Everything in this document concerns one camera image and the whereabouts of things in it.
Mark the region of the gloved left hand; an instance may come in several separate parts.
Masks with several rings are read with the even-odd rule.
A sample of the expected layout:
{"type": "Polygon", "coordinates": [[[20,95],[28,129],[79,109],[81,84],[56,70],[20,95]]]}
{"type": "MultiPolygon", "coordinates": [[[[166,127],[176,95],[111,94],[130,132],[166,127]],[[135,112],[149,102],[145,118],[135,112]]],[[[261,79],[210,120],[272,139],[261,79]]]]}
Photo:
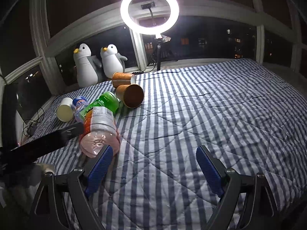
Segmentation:
{"type": "Polygon", "coordinates": [[[32,163],[1,171],[1,229],[28,229],[29,214],[41,180],[55,167],[32,163]]]}

